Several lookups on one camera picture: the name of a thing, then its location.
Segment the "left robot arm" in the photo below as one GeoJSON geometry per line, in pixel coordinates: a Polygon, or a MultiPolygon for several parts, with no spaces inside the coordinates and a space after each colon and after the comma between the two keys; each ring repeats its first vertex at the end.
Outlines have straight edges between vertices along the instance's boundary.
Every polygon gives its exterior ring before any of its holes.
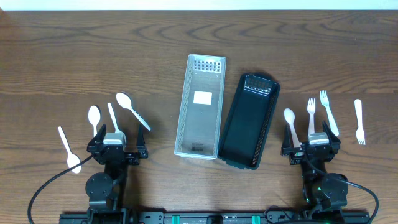
{"type": "Polygon", "coordinates": [[[87,145],[87,151],[104,171],[92,175],[86,182],[89,196],[88,223],[132,223],[134,216],[122,208],[121,200],[127,181],[129,166],[138,166],[140,159],[148,158],[148,150],[139,125],[136,142],[137,152],[125,152],[122,143],[107,143],[110,133],[102,125],[98,134],[87,145]]]}

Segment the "black mesh plastic tray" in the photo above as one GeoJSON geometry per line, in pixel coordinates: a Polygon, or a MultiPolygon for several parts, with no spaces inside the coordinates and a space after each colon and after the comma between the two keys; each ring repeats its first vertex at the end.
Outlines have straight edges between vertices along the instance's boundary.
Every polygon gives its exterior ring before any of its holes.
{"type": "Polygon", "coordinates": [[[279,92],[270,74],[241,75],[220,139],[220,159],[240,169],[259,167],[279,92]]]}

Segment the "white spoon angled large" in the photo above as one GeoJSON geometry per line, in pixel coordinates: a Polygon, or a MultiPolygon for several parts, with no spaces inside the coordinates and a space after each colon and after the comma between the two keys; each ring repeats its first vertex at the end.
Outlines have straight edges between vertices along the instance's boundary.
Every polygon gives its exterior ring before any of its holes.
{"type": "Polygon", "coordinates": [[[135,109],[132,106],[132,100],[131,98],[122,92],[116,93],[116,100],[119,103],[119,105],[124,108],[130,110],[133,115],[138,119],[138,121],[148,130],[150,131],[152,128],[147,124],[147,122],[144,120],[144,118],[135,111],[135,109]]]}

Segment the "white fork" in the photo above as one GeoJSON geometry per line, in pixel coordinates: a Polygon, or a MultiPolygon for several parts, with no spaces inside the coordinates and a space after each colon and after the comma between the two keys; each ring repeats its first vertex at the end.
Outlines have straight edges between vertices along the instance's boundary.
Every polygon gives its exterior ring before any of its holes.
{"type": "Polygon", "coordinates": [[[328,116],[330,129],[331,129],[332,133],[335,136],[339,136],[340,132],[338,130],[338,126],[337,126],[336,121],[334,119],[333,113],[331,112],[330,102],[329,102],[326,90],[321,90],[320,91],[320,102],[326,109],[326,113],[327,113],[327,116],[328,116]]]}
{"type": "Polygon", "coordinates": [[[314,98],[309,98],[307,111],[309,113],[308,135],[315,133],[314,115],[316,110],[316,102],[314,98]]]}
{"type": "Polygon", "coordinates": [[[356,130],[356,138],[360,145],[365,145],[365,134],[363,129],[363,107],[360,99],[355,99],[354,108],[356,112],[356,118],[358,122],[358,128],[356,130]]]}

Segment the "clear mesh plastic tray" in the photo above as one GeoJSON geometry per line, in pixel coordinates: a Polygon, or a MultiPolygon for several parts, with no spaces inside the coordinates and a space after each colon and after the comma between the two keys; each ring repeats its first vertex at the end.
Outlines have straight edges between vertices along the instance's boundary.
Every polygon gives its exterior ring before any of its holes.
{"type": "Polygon", "coordinates": [[[218,157],[226,57],[190,54],[187,58],[174,154],[218,157]]]}

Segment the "white spoon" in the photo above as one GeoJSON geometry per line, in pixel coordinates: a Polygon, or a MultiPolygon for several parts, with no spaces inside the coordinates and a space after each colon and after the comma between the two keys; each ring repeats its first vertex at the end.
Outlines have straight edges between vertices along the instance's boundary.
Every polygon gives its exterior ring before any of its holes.
{"type": "Polygon", "coordinates": [[[93,135],[97,135],[97,125],[101,120],[101,112],[97,105],[93,105],[88,110],[88,120],[93,126],[93,135]]]}
{"type": "Polygon", "coordinates": [[[297,133],[295,131],[294,127],[294,121],[295,121],[295,114],[290,108],[286,108],[284,110],[284,118],[286,122],[289,125],[291,136],[292,136],[292,143],[294,145],[294,148],[301,148],[300,141],[298,139],[297,133]]]}
{"type": "Polygon", "coordinates": [[[67,141],[67,137],[66,137],[66,135],[65,135],[65,133],[63,131],[63,128],[61,126],[59,126],[57,129],[58,129],[60,138],[61,138],[61,140],[63,142],[63,145],[65,146],[65,149],[66,149],[67,154],[68,154],[68,156],[67,156],[67,165],[68,165],[69,168],[72,168],[72,167],[76,166],[77,164],[79,164],[81,162],[81,160],[76,154],[72,153],[72,151],[70,149],[70,145],[69,145],[69,143],[67,141]]]}
{"type": "Polygon", "coordinates": [[[115,133],[119,133],[123,135],[124,137],[126,136],[118,127],[118,123],[116,121],[116,115],[114,113],[113,107],[111,103],[107,103],[108,109],[109,109],[109,114],[111,116],[111,120],[113,122],[114,128],[115,128],[115,133]]]}

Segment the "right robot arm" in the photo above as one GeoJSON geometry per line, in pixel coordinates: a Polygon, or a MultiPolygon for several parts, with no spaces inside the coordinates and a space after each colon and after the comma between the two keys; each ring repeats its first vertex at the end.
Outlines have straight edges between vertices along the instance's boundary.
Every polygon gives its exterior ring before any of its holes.
{"type": "Polygon", "coordinates": [[[310,144],[301,142],[294,147],[290,128],[285,127],[281,154],[288,156],[290,164],[299,165],[302,170],[303,196],[309,209],[307,215],[341,209],[347,205],[347,178],[342,174],[328,173],[325,163],[330,162],[340,149],[341,141],[330,130],[326,122],[322,122],[326,142],[310,144]]]}

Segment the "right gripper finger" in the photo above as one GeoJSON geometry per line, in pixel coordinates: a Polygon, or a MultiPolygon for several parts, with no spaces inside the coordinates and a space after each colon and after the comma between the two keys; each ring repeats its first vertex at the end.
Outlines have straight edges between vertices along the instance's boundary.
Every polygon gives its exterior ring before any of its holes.
{"type": "Polygon", "coordinates": [[[327,125],[326,121],[322,121],[323,131],[328,136],[329,144],[331,145],[340,145],[340,140],[337,136],[331,131],[330,127],[327,125]]]}
{"type": "Polygon", "coordinates": [[[292,147],[291,132],[289,125],[285,125],[284,129],[284,140],[282,143],[282,149],[290,149],[292,147]]]}

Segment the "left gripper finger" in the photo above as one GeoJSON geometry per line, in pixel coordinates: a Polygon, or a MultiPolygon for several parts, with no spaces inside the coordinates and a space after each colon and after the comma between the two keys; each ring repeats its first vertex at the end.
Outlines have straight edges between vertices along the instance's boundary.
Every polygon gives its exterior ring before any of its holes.
{"type": "Polygon", "coordinates": [[[139,125],[138,129],[136,147],[139,152],[146,152],[146,143],[144,140],[143,128],[141,124],[139,125]]]}
{"type": "Polygon", "coordinates": [[[102,144],[106,135],[106,125],[103,124],[98,133],[88,143],[88,147],[94,147],[97,144],[102,144]]]}

